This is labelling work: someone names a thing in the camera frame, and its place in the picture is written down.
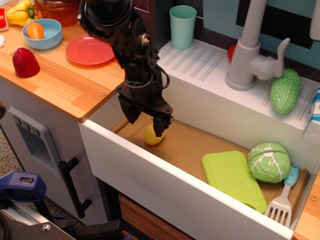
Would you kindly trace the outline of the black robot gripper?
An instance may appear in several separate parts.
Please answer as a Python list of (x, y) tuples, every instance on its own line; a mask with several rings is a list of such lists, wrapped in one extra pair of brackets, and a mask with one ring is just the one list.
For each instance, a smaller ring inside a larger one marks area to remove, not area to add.
[(173, 120), (171, 106), (164, 100), (162, 92), (170, 84), (168, 74), (155, 72), (147, 77), (146, 82), (137, 74), (124, 77), (124, 85), (116, 88), (121, 109), (126, 119), (134, 124), (143, 112), (153, 118), (153, 130), (156, 137), (161, 137)]

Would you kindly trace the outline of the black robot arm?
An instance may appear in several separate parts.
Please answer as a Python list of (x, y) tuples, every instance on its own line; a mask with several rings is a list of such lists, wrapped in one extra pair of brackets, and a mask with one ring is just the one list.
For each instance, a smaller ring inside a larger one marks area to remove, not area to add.
[(124, 70), (125, 84), (116, 91), (127, 120), (133, 124), (141, 113), (152, 116), (154, 133), (161, 137), (173, 121), (173, 109), (162, 96), (170, 78), (158, 65), (159, 51), (134, 9), (134, 2), (82, 0), (77, 17), (91, 37), (111, 46)]

